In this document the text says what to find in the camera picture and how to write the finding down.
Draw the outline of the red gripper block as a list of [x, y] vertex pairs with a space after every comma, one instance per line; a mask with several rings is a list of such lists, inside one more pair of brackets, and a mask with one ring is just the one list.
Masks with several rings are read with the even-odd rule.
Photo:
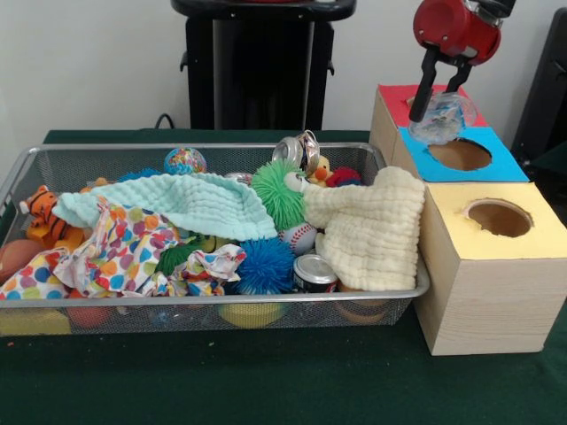
[[440, 52], [454, 58], [456, 74], [447, 84], [447, 93], [455, 93], [470, 76], [473, 66], [493, 57], [500, 47], [501, 30], [483, 19], [466, 1], [422, 1], [414, 16], [414, 35], [425, 52], [420, 80], [409, 120], [423, 120], [433, 93]]

